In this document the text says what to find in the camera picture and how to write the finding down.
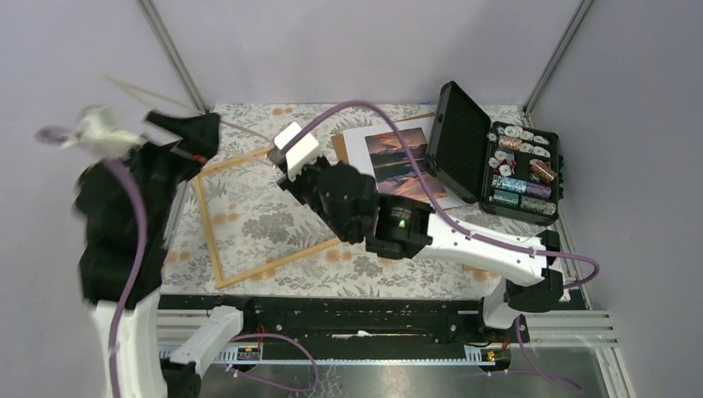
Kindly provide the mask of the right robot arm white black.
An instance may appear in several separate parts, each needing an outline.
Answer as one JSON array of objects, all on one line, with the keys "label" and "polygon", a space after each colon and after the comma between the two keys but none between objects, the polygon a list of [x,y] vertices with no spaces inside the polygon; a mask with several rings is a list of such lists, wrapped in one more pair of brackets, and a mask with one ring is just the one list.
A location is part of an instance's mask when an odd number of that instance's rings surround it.
[{"label": "right robot arm white black", "polygon": [[433,259],[475,266],[501,277],[482,299],[475,320],[479,337],[495,342],[523,313],[549,312],[564,294],[563,275],[552,255],[549,231],[533,237],[507,235],[444,219],[431,205],[376,190],[373,177],[324,156],[302,166],[278,160],[279,187],[308,206],[342,242],[390,260]]}]

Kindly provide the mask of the brown frame backing board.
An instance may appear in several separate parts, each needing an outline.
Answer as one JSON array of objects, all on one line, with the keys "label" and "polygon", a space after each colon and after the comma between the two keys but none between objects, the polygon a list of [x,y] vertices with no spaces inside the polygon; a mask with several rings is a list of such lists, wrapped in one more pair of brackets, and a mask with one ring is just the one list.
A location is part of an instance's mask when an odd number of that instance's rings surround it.
[{"label": "brown frame backing board", "polygon": [[[406,119],[401,119],[400,122],[405,122],[405,121],[410,121],[410,120],[415,120],[415,119],[428,119],[428,118],[433,118],[435,116],[434,112],[426,113],[426,114],[418,114],[416,116],[412,116]],[[337,155],[337,159],[341,162],[347,163],[348,162],[348,156],[347,156],[347,147],[343,138],[343,135],[337,134],[331,137],[331,142],[332,146],[334,148],[334,151]]]}]

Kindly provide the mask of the light wooden picture frame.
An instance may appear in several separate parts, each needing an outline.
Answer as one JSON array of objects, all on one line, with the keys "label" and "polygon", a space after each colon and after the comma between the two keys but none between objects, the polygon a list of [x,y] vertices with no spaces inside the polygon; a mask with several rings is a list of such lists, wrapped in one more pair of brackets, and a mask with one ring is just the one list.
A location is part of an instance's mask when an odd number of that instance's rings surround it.
[{"label": "light wooden picture frame", "polygon": [[307,207],[280,190],[268,151],[259,148],[208,164],[192,179],[218,289],[340,242]]}]

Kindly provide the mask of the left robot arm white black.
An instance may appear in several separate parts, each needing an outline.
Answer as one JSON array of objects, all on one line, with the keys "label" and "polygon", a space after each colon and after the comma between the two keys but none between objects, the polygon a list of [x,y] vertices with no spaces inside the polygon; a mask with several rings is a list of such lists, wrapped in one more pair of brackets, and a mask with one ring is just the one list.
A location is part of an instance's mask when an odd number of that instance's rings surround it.
[{"label": "left robot arm white black", "polygon": [[121,129],[104,106],[84,112],[68,144],[99,161],[79,181],[76,210],[86,221],[80,282],[104,345],[108,397],[197,397],[203,376],[233,337],[254,336],[257,319],[230,306],[209,319],[169,357],[158,349],[158,305],[179,187],[219,146],[221,118],[177,118],[152,111],[147,123],[177,136],[168,144]]}]

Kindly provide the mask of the sunset landscape photo print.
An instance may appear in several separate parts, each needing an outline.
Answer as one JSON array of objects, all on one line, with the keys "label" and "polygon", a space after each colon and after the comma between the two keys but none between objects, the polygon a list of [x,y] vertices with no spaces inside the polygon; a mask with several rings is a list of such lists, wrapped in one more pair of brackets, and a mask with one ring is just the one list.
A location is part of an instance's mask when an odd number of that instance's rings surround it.
[{"label": "sunset landscape photo print", "polygon": [[[424,168],[424,156],[429,147],[428,138],[433,122],[434,117],[429,116],[400,121],[396,126],[440,207],[449,209],[463,206],[463,200],[430,176]],[[429,200],[403,147],[388,125],[348,129],[342,133],[342,137],[347,151],[347,163],[361,173],[372,175],[378,192],[418,201]]]}]

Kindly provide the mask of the cream photo mat board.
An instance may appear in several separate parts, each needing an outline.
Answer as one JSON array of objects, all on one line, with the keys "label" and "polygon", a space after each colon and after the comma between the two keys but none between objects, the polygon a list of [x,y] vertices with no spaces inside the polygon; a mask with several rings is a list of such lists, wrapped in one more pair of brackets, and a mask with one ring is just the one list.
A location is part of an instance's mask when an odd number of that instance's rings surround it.
[{"label": "cream photo mat board", "polygon": [[150,108],[150,109],[156,109],[157,106],[153,104],[152,102],[149,102],[147,100],[147,97],[153,98],[156,100],[161,100],[165,103],[168,104],[173,104],[176,105],[180,108],[187,109],[191,112],[197,113],[197,114],[203,114],[203,111],[195,108],[191,104],[186,104],[185,102],[180,101],[179,99],[174,99],[172,97],[169,97],[167,95],[161,94],[157,91],[150,90],[148,88],[142,87],[140,85],[135,85],[133,83],[130,83],[126,80],[121,80],[113,75],[108,75],[104,74],[102,77],[122,90],[126,95],[130,96],[134,100],[138,101],[140,104]]}]

